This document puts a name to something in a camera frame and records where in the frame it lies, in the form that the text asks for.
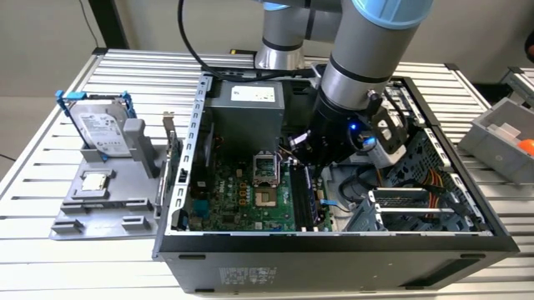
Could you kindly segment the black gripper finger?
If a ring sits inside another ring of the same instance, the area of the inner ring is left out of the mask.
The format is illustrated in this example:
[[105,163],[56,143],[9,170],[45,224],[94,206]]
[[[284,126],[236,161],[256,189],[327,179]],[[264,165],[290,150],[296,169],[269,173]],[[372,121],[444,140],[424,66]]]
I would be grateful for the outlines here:
[[316,145],[314,137],[309,131],[289,138],[289,148],[292,155],[298,162],[308,167],[310,178],[317,178],[320,175],[319,166],[319,146]]

